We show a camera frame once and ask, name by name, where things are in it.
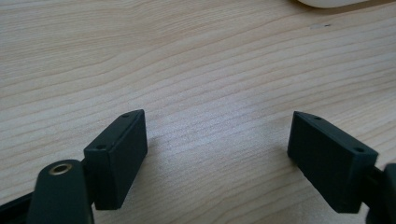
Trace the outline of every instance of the wooden table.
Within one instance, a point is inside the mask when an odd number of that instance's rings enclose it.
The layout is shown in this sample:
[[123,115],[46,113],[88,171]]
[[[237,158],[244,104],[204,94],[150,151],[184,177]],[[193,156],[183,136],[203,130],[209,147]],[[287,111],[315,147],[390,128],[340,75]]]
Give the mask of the wooden table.
[[363,223],[287,157],[294,110],[396,162],[394,1],[5,0],[0,78],[0,204],[139,108],[149,153],[96,223]]

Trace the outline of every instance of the screw hole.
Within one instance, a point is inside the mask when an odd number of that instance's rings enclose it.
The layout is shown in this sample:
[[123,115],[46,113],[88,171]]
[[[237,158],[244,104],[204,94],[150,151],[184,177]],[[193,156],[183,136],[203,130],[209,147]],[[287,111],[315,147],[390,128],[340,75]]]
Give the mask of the screw hole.
[[66,172],[68,172],[70,169],[72,169],[72,164],[69,163],[63,163],[63,164],[59,164],[57,166],[52,167],[49,170],[49,174],[50,175],[62,175]]
[[96,149],[105,149],[105,148],[106,148],[106,145],[99,145],[96,147]]
[[364,152],[364,149],[361,148],[361,147],[355,147],[355,150],[358,151],[358,152]]

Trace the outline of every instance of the white object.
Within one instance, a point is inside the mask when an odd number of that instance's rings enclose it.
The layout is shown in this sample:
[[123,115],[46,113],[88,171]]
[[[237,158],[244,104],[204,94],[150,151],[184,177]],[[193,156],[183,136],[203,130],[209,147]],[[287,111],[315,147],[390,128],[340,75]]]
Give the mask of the white object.
[[367,0],[299,0],[300,2],[311,7],[343,7]]

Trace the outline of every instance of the wooden surface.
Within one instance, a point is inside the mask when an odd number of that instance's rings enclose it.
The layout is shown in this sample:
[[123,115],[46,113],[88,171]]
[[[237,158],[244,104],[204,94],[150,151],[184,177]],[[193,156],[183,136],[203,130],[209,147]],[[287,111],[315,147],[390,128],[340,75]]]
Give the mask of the wooden surface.
[[0,86],[0,203],[143,108],[149,153],[96,223],[363,223],[286,149],[300,110],[396,162],[396,4],[4,0]]

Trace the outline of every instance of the light wood tabletop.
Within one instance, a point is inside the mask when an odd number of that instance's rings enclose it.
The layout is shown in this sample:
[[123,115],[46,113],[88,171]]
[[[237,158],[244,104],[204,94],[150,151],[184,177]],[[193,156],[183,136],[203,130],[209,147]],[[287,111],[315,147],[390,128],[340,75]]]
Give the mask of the light wood tabletop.
[[396,162],[396,3],[1,1],[0,204],[136,109],[148,155],[96,223],[364,223],[286,151],[298,110]]

